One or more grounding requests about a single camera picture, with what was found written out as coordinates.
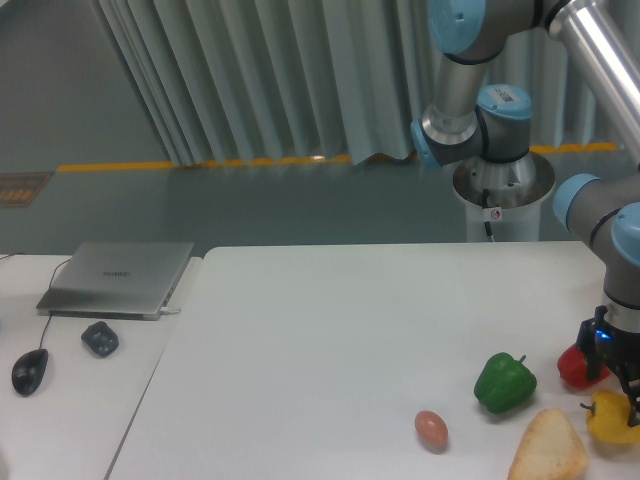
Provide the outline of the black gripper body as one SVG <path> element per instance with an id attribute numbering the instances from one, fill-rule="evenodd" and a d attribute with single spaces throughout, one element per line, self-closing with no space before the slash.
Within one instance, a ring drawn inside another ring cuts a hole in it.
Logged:
<path id="1" fill-rule="evenodd" d="M 577 349 L 586 363 L 585 379 L 594 382 L 607 367 L 626 395 L 638 395 L 639 334 L 614 326 L 606 319 L 608 313 L 609 309 L 600 305 L 593 317 L 580 325 Z"/>

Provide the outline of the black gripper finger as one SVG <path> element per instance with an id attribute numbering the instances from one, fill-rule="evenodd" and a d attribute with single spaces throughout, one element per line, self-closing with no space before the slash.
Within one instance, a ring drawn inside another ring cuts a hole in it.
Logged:
<path id="1" fill-rule="evenodd" d="M 639 380 L 632 380 L 622 385 L 622 390 L 630 404 L 627 425 L 629 427 L 637 427 L 639 425 Z"/>

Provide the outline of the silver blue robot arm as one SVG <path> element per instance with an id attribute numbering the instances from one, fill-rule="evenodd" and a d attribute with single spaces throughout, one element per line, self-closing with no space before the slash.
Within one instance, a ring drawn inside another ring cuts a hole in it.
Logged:
<path id="1" fill-rule="evenodd" d="M 411 125 L 419 158 L 455 164 L 466 206 L 522 213 L 550 200 L 563 227 L 604 264 L 603 302 L 578 346 L 587 376 L 619 380 L 639 423 L 639 176 L 563 182 L 535 143 L 611 137 L 639 157 L 639 65 L 604 1 L 431 1 L 440 53 L 434 93 Z"/>

